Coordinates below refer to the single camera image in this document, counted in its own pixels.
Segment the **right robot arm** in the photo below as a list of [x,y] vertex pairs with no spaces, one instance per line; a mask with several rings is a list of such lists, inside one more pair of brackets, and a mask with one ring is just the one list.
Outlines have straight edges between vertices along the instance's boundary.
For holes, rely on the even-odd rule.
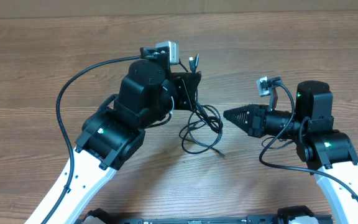
[[[350,137],[333,128],[333,94],[327,83],[308,80],[288,95],[290,111],[276,110],[277,88],[288,88],[281,77],[256,81],[259,95],[269,96],[267,105],[249,104],[226,110],[224,117],[250,137],[267,136],[259,161],[265,166],[307,172],[314,176],[336,223],[358,223],[358,155]],[[306,167],[272,164],[264,154],[277,140],[291,140]]]

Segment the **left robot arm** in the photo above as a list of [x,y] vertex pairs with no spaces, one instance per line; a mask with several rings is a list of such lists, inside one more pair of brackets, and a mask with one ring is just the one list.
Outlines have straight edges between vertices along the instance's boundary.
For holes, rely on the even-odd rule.
[[201,81],[198,57],[183,72],[173,42],[140,49],[128,58],[119,93],[106,98],[83,124],[58,179],[28,218],[29,223],[74,223],[90,200],[141,147],[148,128],[168,122],[175,110],[195,111]]

